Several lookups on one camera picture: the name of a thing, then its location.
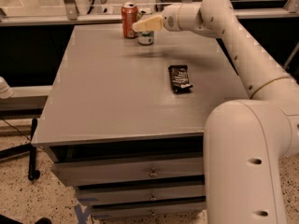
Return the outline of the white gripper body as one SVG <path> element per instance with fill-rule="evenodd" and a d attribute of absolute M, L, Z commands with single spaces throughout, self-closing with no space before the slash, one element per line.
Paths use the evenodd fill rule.
<path fill-rule="evenodd" d="M 174 4 L 164 8 L 162 17 L 164 19 L 164 28 L 168 31 L 179 32 L 178 14 L 181 4 Z"/>

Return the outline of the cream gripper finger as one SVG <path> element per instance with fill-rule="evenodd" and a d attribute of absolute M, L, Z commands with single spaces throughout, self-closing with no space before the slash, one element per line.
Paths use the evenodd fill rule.
<path fill-rule="evenodd" d="M 133 30 L 135 32 L 159 31 L 164 28 L 164 19 L 161 15 L 143 16 L 137 22 L 134 22 Z"/>

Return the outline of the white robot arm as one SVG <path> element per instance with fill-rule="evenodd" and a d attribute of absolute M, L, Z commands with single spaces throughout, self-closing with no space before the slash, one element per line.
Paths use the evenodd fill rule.
<path fill-rule="evenodd" d="M 295 79 L 238 21 L 230 0 L 171 5 L 133 28 L 222 40 L 249 97 L 219 105 L 206 121 L 208 224 L 287 224 L 278 160 L 299 150 Z"/>

